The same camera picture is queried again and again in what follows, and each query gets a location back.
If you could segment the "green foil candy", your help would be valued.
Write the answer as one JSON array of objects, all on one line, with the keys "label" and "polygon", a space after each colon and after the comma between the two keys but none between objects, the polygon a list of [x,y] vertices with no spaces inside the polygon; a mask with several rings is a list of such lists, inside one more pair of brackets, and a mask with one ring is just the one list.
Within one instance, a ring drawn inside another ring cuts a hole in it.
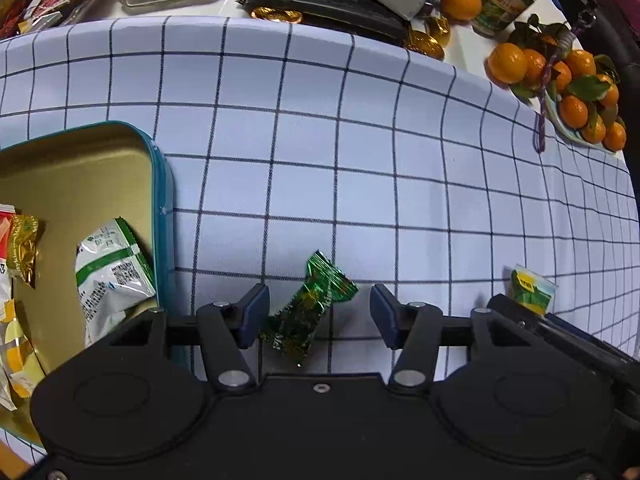
[{"label": "green foil candy", "polygon": [[352,300],[357,292],[357,285],[317,250],[307,260],[300,289],[281,310],[268,316],[260,338],[301,366],[326,312],[334,304]]}]

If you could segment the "green white snack packet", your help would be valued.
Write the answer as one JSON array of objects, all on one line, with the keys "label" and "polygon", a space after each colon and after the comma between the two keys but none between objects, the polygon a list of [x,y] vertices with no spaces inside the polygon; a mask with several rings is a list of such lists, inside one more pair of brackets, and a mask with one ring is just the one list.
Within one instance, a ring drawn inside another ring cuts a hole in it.
[{"label": "green white snack packet", "polygon": [[75,281],[90,347],[121,323],[127,311],[156,295],[154,272],[123,218],[108,220],[76,252]]}]

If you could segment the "green yellow snack packet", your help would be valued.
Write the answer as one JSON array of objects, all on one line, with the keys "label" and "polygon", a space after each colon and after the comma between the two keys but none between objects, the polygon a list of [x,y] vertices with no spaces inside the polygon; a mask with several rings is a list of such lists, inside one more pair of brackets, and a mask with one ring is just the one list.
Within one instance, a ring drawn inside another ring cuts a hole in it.
[{"label": "green yellow snack packet", "polygon": [[544,316],[554,306],[555,294],[558,291],[552,281],[519,266],[514,266],[510,275],[509,297],[520,306]]}]

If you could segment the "gold foil ingot candy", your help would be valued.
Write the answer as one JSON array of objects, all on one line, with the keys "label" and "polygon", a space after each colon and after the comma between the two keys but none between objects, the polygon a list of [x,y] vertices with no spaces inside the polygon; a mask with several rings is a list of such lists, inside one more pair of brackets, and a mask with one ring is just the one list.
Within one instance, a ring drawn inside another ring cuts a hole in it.
[{"label": "gold foil ingot candy", "polygon": [[445,58],[445,51],[440,43],[430,34],[420,32],[420,30],[408,30],[404,40],[404,47],[407,50],[434,58],[437,61],[442,61]]}]

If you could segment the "yellow white snack packet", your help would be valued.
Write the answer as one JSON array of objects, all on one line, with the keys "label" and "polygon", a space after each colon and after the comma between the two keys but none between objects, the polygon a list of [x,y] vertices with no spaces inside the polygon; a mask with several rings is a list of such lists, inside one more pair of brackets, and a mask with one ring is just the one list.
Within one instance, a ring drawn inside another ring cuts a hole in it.
[{"label": "yellow white snack packet", "polygon": [[16,315],[15,301],[1,305],[1,406],[17,410],[15,399],[29,399],[44,373]]}]

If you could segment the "black snack bag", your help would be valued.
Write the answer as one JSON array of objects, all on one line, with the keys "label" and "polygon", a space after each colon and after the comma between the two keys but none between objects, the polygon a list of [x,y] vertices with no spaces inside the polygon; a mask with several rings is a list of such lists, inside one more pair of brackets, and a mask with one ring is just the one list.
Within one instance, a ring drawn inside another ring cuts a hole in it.
[{"label": "black snack bag", "polygon": [[247,12],[259,8],[297,12],[304,24],[351,32],[399,46],[409,24],[375,0],[236,0]]}]

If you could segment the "red white snack packet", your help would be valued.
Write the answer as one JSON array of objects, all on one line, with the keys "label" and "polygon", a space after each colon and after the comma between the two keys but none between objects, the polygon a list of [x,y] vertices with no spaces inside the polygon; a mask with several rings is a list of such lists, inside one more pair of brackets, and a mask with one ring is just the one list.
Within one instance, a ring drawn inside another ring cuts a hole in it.
[{"label": "red white snack packet", "polygon": [[0,301],[1,307],[12,298],[12,283],[6,266],[9,236],[15,208],[12,205],[0,205]]}]

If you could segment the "gold foil wrapped candy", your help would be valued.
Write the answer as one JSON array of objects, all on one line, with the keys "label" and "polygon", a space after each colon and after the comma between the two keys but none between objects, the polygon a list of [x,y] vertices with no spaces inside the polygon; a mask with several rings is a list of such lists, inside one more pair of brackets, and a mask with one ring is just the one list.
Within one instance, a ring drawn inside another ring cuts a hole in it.
[{"label": "gold foil wrapped candy", "polygon": [[32,214],[14,214],[6,245],[9,276],[35,287],[39,220]]}]

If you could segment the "blue checked white tablecloth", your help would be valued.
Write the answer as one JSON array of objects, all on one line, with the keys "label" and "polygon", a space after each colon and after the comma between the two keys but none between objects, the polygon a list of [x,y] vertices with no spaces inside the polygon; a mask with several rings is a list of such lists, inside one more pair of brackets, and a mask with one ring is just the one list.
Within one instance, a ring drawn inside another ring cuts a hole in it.
[{"label": "blue checked white tablecloth", "polygon": [[554,131],[486,79],[413,52],[247,18],[126,18],[1,45],[1,144],[126,122],[174,177],[176,286],[191,314],[266,283],[281,309],[323,252],[358,287],[322,318],[311,373],[390,374],[372,285],[465,315],[514,266],[553,312],[639,345],[639,218],[618,157]]}]

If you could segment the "gold teal metal tin tray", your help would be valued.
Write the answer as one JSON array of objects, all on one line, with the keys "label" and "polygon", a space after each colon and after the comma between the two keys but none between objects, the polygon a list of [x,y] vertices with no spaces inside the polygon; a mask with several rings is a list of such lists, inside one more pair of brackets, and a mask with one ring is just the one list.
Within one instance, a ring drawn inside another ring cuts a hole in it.
[{"label": "gold teal metal tin tray", "polygon": [[1,201],[39,221],[35,284],[12,283],[15,314],[45,373],[85,348],[76,249],[123,218],[155,274],[156,295],[132,309],[175,307],[174,179],[152,139],[124,122],[40,136],[1,152]]}]

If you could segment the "light green fruit plate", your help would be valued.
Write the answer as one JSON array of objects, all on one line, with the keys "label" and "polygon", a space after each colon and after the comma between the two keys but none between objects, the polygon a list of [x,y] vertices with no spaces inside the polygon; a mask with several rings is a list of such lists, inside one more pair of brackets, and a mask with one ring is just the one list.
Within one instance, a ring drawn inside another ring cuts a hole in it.
[{"label": "light green fruit plate", "polygon": [[565,139],[612,154],[623,151],[627,131],[616,104],[602,100],[582,100],[571,93],[561,94],[555,84],[544,92],[544,111],[555,130]]}]

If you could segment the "loose tangerine by tissues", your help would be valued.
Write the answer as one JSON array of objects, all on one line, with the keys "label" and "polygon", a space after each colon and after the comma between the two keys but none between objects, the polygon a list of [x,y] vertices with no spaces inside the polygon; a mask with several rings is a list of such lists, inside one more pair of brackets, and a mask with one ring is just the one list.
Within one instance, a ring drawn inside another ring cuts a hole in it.
[{"label": "loose tangerine by tissues", "polygon": [[460,22],[476,18],[480,14],[482,6],[482,0],[440,0],[442,14]]}]

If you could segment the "large front tangerine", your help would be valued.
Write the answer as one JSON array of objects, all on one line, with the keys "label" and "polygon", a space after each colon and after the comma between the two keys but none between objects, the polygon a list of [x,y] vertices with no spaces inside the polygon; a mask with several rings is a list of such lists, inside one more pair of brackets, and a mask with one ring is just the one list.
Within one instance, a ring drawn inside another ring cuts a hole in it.
[{"label": "large front tangerine", "polygon": [[517,84],[527,72],[527,58],[516,44],[498,44],[486,61],[490,76],[502,84]]}]

